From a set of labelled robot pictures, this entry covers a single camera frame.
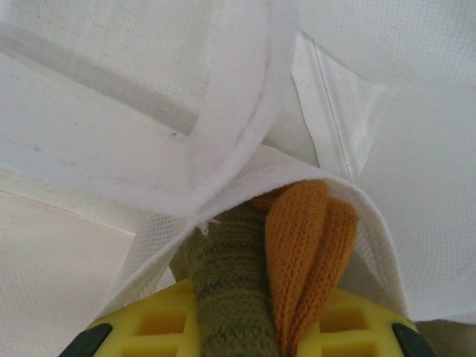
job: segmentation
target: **black plastic part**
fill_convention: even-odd
[[[59,357],[93,357],[111,331],[112,326],[109,324],[97,325],[82,331]]]
[[[438,357],[425,336],[403,324],[393,324],[393,333],[404,357]]]

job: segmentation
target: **green knitted fabric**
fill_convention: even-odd
[[[170,264],[177,280],[191,277],[196,291],[203,357],[278,357],[269,300],[264,220],[252,204],[199,230]]]

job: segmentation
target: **folded fabric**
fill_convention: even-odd
[[[283,356],[316,322],[347,265],[358,217],[328,197],[323,181],[303,181],[252,201],[266,217],[271,302]]]
[[[199,230],[170,264],[177,280],[191,277],[203,357],[278,357],[271,310],[264,219],[250,203]]]

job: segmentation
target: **orange knitted fabric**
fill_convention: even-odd
[[[252,202],[266,217],[266,259],[281,353],[295,356],[299,340],[320,316],[353,249],[353,207],[328,197],[323,181],[303,181]]]
[[[319,244],[327,186],[306,181],[291,186],[266,218],[266,262],[281,351],[291,346],[291,325]]]

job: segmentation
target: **yellow plastic object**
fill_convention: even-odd
[[[393,323],[407,319],[338,290],[299,344],[297,357],[403,357]],[[95,321],[112,331],[94,357],[199,357],[196,305],[190,280]]]

